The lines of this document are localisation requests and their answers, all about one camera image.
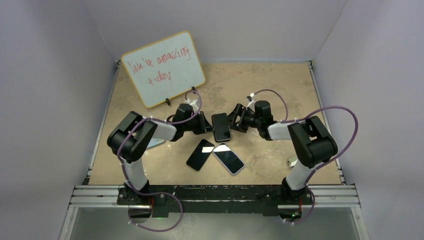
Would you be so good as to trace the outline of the light blue phone case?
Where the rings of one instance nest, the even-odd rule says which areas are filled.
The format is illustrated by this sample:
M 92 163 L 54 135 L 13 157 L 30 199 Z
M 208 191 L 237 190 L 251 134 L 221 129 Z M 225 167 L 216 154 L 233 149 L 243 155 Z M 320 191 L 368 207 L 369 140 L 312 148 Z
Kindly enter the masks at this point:
M 149 143 L 148 143 L 148 145 L 147 145 L 147 150 L 148 149 L 151 149 L 151 148 L 154 148 L 154 147 L 157 147 L 157 146 L 159 146 L 159 145 L 161 145 L 161 144 L 164 144 L 166 142 L 166 140 L 165 139 L 160 139 L 160 138 L 152 138 L 150 141 L 149 141 Z

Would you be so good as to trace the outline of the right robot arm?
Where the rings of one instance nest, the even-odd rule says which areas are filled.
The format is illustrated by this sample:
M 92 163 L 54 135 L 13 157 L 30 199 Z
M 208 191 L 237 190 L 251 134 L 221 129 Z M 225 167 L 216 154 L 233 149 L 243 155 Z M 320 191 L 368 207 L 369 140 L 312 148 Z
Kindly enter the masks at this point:
M 255 128 L 259 136 L 267 141 L 292 142 L 297 163 L 292 172 L 283 178 L 280 187 L 280 196 L 288 204 L 300 198 L 317 166 L 329 162 L 338 152 L 336 141 L 319 117 L 312 116 L 292 123 L 278 122 L 274 120 L 271 105 L 266 100 L 255 102 L 253 108 L 239 103 L 222 122 L 242 133 Z

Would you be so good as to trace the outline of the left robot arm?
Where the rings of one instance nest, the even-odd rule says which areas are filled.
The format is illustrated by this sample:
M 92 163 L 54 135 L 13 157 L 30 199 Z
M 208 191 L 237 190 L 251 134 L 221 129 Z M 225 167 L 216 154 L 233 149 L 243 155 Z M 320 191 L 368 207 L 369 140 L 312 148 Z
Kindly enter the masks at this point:
M 144 172 L 142 156 L 152 139 L 176 142 L 185 132 L 195 135 L 212 133 L 212 125 L 200 108 L 181 103 L 169 119 L 160 120 L 131 111 L 107 138 L 107 145 L 119 160 L 129 197 L 138 205 L 146 203 L 149 181 Z

